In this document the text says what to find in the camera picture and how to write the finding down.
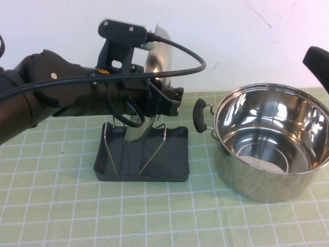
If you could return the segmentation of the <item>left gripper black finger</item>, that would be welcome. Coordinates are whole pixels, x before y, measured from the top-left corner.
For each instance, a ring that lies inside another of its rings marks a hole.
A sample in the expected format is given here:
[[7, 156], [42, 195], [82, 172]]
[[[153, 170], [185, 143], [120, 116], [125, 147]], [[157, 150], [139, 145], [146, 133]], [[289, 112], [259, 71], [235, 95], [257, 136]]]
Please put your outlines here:
[[172, 86], [165, 87], [164, 94], [171, 100], [177, 100], [181, 102], [184, 95], [184, 88]]
[[181, 102], [171, 99], [150, 83], [150, 94], [148, 98], [148, 116], [165, 115], [177, 116]]

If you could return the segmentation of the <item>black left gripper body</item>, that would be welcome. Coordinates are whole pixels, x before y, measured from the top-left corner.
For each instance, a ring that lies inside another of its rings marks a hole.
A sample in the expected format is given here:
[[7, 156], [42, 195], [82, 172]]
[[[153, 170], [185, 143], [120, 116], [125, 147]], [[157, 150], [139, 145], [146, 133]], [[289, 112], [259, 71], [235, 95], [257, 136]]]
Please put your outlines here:
[[148, 116], [149, 79], [93, 82], [91, 84], [91, 115], [112, 115], [125, 120], [124, 115]]

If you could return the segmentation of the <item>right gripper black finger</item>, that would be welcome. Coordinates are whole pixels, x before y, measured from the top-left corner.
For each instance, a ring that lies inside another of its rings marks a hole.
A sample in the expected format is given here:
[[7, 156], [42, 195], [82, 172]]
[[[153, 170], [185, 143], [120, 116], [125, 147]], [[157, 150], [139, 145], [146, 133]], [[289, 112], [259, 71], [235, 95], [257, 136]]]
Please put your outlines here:
[[318, 79], [323, 88], [328, 93], [329, 86], [329, 53], [328, 51], [311, 46], [304, 58], [303, 64], [311, 71], [311, 73]]

